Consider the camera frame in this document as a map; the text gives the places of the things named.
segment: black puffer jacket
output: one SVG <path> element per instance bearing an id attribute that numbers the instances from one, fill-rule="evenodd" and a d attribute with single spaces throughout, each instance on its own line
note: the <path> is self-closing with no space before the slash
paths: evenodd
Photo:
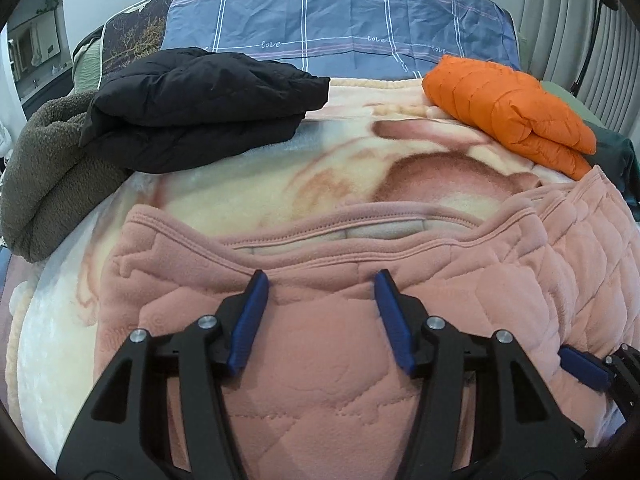
<path id="1" fill-rule="evenodd" d="M 189 170 L 293 137 L 328 98 L 329 78 L 200 48 L 161 50 L 104 84 L 80 147 L 120 168 Z"/>

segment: pillow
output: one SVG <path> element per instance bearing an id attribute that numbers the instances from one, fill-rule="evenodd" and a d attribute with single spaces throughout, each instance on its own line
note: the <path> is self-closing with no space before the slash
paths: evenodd
<path id="1" fill-rule="evenodd" d="M 92 41 L 88 45 L 80 48 L 74 57 L 73 94 L 97 90 L 100 82 L 100 51 L 102 50 L 102 40 L 100 38 Z"/>

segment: green fabric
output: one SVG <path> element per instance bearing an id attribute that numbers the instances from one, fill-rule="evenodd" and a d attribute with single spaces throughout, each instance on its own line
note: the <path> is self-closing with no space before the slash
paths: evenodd
<path id="1" fill-rule="evenodd" d="M 100 82 L 100 50 L 102 41 L 96 40 L 84 46 L 74 59 L 73 94 L 97 90 Z"/>
<path id="2" fill-rule="evenodd" d="M 571 107 L 571 110 L 580 115 L 580 118 L 583 121 L 589 121 L 601 128 L 605 127 L 599 118 L 597 118 L 580 100 L 569 94 L 569 92 L 561 86 L 558 86 L 556 83 L 552 83 L 551 81 L 542 81 L 542 88 L 550 94 L 561 98 L 562 101 Z"/>
<path id="3" fill-rule="evenodd" d="M 634 220 L 640 221 L 640 165 L 631 139 L 588 121 L 584 123 L 593 130 L 598 141 L 596 153 L 584 158 L 592 166 L 600 166 L 624 197 Z"/>
<path id="4" fill-rule="evenodd" d="M 529 40 L 519 32 L 518 34 L 518 56 L 520 57 L 520 68 L 527 74 L 531 70 L 531 60 L 533 59 L 533 50 L 529 44 Z"/>

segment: dark green cloth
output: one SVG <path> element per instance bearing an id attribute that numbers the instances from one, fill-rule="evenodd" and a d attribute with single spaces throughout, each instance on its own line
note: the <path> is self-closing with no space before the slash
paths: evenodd
<path id="1" fill-rule="evenodd" d="M 598 141 L 595 155 L 584 158 L 592 166 L 602 168 L 604 174 L 622 193 L 636 222 L 640 221 L 640 166 L 631 139 L 617 132 L 584 121 Z"/>

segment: blue gripper pad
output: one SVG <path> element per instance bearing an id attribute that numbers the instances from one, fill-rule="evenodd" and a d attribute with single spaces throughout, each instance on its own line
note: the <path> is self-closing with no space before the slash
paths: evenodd
<path id="1" fill-rule="evenodd" d="M 376 274 L 374 294 L 396 363 L 411 376 L 415 370 L 413 338 L 396 299 L 398 290 L 393 282 L 389 282 L 388 271 L 381 270 Z"/>
<path id="2" fill-rule="evenodd" d="M 236 326 L 231 334 L 231 348 L 226 362 L 231 374 L 240 373 L 249 360 L 251 347 L 262 320 L 262 314 L 269 299 L 269 280 L 261 270 L 257 270 L 247 286 L 246 302 Z"/>
<path id="3" fill-rule="evenodd" d="M 585 354 L 571 346 L 563 346 L 559 351 L 562 370 L 570 373 L 582 384 L 596 392 L 606 392 L 611 386 L 609 371 L 597 357 Z"/>

